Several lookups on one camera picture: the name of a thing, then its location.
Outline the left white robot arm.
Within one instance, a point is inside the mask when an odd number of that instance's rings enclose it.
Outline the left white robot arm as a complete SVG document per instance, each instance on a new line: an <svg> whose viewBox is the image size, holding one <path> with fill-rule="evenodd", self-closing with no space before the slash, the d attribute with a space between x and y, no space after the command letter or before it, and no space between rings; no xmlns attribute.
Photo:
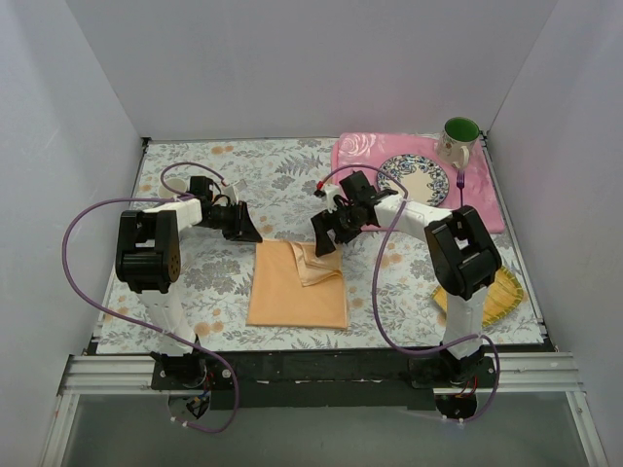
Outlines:
<svg viewBox="0 0 623 467"><path fill-rule="evenodd" d="M219 187L208 177L193 176L185 198L121 214L116 275L146 308L150 323L165 334L161 348L151 353L162 374L188 389L203 385L208 369L192 347L197 335L176 285L182 270L179 236L201 227L217 230L227 240L260 243L247 203L239 199L243 186Z"/></svg>

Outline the orange satin napkin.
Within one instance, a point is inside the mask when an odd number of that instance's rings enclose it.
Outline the orange satin napkin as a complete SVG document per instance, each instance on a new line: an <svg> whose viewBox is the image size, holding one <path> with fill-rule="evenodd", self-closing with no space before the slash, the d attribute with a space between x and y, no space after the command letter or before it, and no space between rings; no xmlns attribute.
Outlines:
<svg viewBox="0 0 623 467"><path fill-rule="evenodd" d="M346 329L342 250L318 257L311 242L267 239L258 243L246 323Z"/></svg>

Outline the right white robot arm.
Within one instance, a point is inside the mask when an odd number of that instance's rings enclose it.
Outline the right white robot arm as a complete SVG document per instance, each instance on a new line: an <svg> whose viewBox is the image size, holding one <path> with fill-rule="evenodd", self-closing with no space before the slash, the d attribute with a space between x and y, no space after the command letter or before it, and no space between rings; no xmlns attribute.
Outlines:
<svg viewBox="0 0 623 467"><path fill-rule="evenodd" d="M367 226L386 236L407 234L426 244L439 286L446 294L446 328L441 343L430 349L411 350L384 335L385 342L408 358L409 373L417 387L439 383L462 386L475 379L484 359L484 304L501 257L477 210L463 205L456 210L431 207L411 200L407 189L377 190L353 165L338 184L317 183L315 196L326 207L314 215L315 253L325 256L337 245L355 239Z"/></svg>

